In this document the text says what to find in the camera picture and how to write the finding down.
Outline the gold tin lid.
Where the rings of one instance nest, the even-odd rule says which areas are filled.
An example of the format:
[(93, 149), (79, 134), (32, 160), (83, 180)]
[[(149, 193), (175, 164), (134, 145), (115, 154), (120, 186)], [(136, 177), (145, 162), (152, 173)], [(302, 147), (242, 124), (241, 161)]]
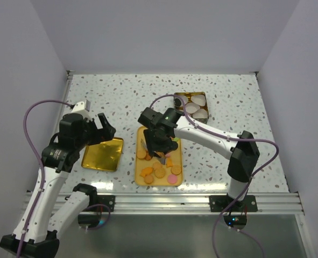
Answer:
[(121, 159), (123, 143), (122, 138), (114, 137), (110, 141), (87, 146), (81, 161), (81, 167), (115, 172)]

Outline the black sandwich cookie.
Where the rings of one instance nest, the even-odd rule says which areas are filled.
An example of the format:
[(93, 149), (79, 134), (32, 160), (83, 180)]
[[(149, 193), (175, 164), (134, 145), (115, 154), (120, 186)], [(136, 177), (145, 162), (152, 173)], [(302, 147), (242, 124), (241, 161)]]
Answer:
[(179, 98), (175, 98), (174, 99), (174, 105), (175, 105), (175, 107), (182, 107), (183, 103), (182, 103), (182, 101)]

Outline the steel serving tongs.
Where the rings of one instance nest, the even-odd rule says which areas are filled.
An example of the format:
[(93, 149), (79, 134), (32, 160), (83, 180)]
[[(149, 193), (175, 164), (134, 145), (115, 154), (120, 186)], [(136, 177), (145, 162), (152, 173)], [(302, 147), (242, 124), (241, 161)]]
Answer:
[[(149, 151), (147, 149), (147, 145), (143, 139), (140, 140), (140, 144), (144, 148), (144, 150), (149, 154)], [(161, 164), (166, 163), (166, 157), (164, 154), (153, 154), (152, 157), (156, 158)]]

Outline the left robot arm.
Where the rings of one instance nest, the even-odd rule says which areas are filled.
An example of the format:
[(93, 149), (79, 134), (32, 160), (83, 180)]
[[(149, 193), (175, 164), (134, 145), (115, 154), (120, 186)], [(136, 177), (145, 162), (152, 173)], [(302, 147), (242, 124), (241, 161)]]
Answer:
[(59, 131), (43, 150), (43, 167), (24, 215), (13, 233), (4, 235), (0, 247), (16, 257), (55, 257), (63, 232), (82, 211), (99, 207), (112, 208), (100, 202), (96, 187), (79, 183), (64, 205), (53, 212), (56, 199), (80, 151), (86, 146), (113, 139), (116, 132), (104, 113), (98, 114), (102, 128), (80, 113), (69, 113), (59, 123)]

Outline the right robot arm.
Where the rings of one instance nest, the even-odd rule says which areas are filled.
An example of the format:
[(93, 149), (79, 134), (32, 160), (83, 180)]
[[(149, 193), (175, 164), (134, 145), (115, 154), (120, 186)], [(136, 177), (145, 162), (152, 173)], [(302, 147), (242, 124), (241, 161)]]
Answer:
[(178, 143), (173, 139), (179, 138), (207, 147), (227, 159), (227, 173), (231, 178), (227, 207), (238, 211), (245, 205), (245, 187), (260, 156), (250, 132), (237, 135), (208, 125), (202, 127), (198, 121), (174, 108), (160, 113), (148, 107), (140, 114), (138, 122), (145, 127), (144, 139), (151, 157), (163, 159), (164, 155), (177, 150)]

